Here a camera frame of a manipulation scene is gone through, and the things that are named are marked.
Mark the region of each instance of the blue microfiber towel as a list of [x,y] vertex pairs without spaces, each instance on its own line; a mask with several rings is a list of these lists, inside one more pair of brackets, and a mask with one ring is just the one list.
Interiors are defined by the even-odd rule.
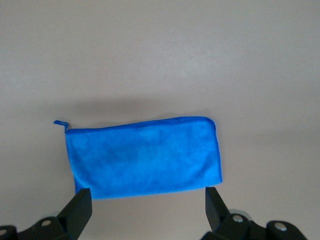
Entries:
[[222,181],[215,123],[184,116],[105,128],[68,129],[75,192],[93,199],[204,188]]

